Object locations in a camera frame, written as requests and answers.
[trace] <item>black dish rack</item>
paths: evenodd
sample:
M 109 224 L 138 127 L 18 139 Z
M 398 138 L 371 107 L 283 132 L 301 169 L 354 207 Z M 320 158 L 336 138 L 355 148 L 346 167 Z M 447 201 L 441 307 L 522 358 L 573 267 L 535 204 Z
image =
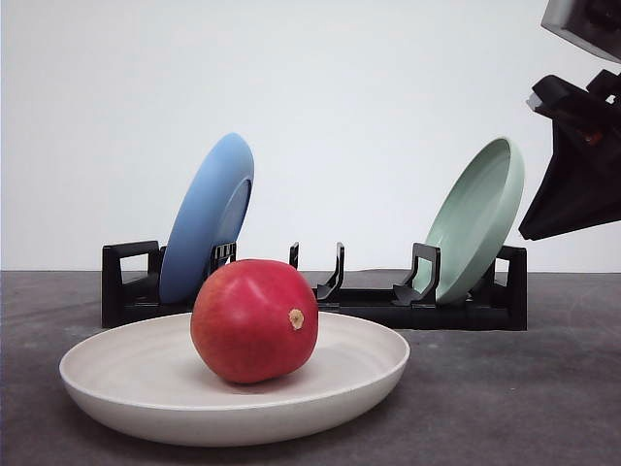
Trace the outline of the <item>black dish rack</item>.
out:
M 117 327 L 125 323 L 158 316 L 191 312 L 195 295 L 182 302 L 159 301 L 159 273 L 165 247 L 156 241 L 125 243 L 103 247 L 102 326 Z M 148 254 L 145 277 L 124 283 L 120 259 Z M 237 244 L 219 245 L 212 250 L 212 271 L 227 261 L 236 260 Z M 298 268 L 300 246 L 289 250 L 289 264 Z M 337 244 L 334 273 L 313 292 L 320 311 L 357 316 L 392 328 L 454 330 L 526 330 L 526 249 L 503 246 L 497 259 L 508 261 L 507 283 L 498 283 L 496 261 L 478 281 L 465 302 L 460 305 L 436 303 L 440 280 L 441 250 L 415 243 L 412 263 L 401 283 L 386 288 L 343 287 L 345 249 Z M 418 263 L 431 263 L 431 279 L 423 291 L 412 287 Z

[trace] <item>white wall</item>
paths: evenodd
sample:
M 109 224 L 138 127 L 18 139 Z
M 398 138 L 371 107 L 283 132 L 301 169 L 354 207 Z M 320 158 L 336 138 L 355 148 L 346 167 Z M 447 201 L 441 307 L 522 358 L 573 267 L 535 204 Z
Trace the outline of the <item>white wall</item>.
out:
M 527 181 L 507 240 L 533 271 L 621 271 L 621 224 L 525 242 L 551 153 L 525 105 L 547 74 L 618 66 L 539 26 L 545 0 L 3 2 L 2 268 L 99 269 L 104 244 L 166 243 L 219 137 L 255 190 L 240 256 L 409 266 L 444 195 L 498 135 Z

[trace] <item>gray floor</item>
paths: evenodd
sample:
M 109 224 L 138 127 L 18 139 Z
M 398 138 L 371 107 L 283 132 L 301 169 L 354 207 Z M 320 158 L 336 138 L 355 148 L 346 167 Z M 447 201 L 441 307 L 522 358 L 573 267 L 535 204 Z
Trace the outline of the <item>gray floor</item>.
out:
M 346 283 L 403 274 L 348 274 Z M 408 367 L 370 412 L 238 449 L 133 439 L 73 404 L 57 365 L 101 331 L 99 291 L 95 272 L 2 273 L 2 464 L 621 464 L 619 274 L 531 275 L 527 332 L 403 331 Z

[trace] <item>white bowl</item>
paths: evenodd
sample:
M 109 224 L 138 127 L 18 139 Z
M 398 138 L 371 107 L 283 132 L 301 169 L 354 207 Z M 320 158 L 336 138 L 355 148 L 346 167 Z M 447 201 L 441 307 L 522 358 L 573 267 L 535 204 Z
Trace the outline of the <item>white bowl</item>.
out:
M 74 401 L 117 431 L 174 445 L 227 447 L 292 439 L 335 427 L 376 405 L 409 357 L 395 331 L 320 313 L 317 345 L 297 371 L 227 383 L 200 359 L 190 314 L 132 323 L 70 349 L 60 374 Z

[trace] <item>green plate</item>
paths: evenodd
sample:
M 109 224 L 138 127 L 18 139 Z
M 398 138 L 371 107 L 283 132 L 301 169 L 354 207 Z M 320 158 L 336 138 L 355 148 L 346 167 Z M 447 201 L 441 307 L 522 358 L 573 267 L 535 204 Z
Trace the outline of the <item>green plate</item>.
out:
M 426 244 L 441 249 L 439 304 L 459 303 L 496 259 L 511 228 L 524 187 L 524 161 L 507 138 L 489 143 L 462 173 L 444 200 Z M 421 260 L 414 288 L 431 277 Z

